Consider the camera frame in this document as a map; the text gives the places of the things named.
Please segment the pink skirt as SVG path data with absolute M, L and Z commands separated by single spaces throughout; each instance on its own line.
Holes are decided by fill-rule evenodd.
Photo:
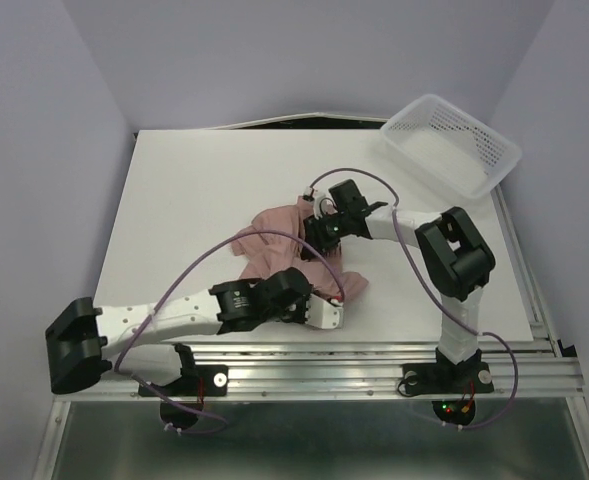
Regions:
M 300 270 L 319 296 L 346 302 L 364 293 L 368 280 L 360 273 L 343 267 L 342 251 L 336 249 L 321 262 L 317 257 L 302 258 L 303 246 L 291 236 L 304 237 L 303 220 L 313 214 L 313 206 L 299 197 L 294 204 L 270 208 L 257 214 L 241 230 L 245 235 L 231 243 L 235 256 L 247 259 L 240 277 L 266 279 L 294 267 Z

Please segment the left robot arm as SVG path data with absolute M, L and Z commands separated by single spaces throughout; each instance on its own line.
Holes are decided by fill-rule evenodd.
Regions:
M 50 388 L 72 394 L 97 384 L 123 351 L 185 336 L 250 332 L 268 322 L 311 325 L 323 299 L 296 268 L 267 279 L 212 286 L 161 306 L 73 300 L 45 331 Z

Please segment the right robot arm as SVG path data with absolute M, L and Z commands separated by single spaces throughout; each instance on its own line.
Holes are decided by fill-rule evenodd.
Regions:
M 305 240 L 320 253 L 335 250 L 343 238 L 353 235 L 390 240 L 421 254 L 427 274 L 419 282 L 442 313 L 441 334 L 433 362 L 403 365 L 399 394 L 493 392 L 478 329 L 480 300 L 496 260 L 466 211 L 452 207 L 425 213 L 370 203 L 353 180 L 333 186 L 327 194 L 309 187 L 303 198 L 313 207 L 304 221 Z

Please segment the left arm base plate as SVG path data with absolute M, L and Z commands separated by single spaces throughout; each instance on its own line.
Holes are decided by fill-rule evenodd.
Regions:
M 152 387 L 168 397 L 225 397 L 228 380 L 227 365 L 196 364 L 193 368 L 181 368 L 173 381 Z

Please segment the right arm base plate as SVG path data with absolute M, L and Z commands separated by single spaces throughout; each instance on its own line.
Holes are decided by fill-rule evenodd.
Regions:
M 445 363 L 407 363 L 402 365 L 397 392 L 404 397 L 421 395 L 456 396 L 489 394 L 495 391 L 488 365 L 472 366 Z

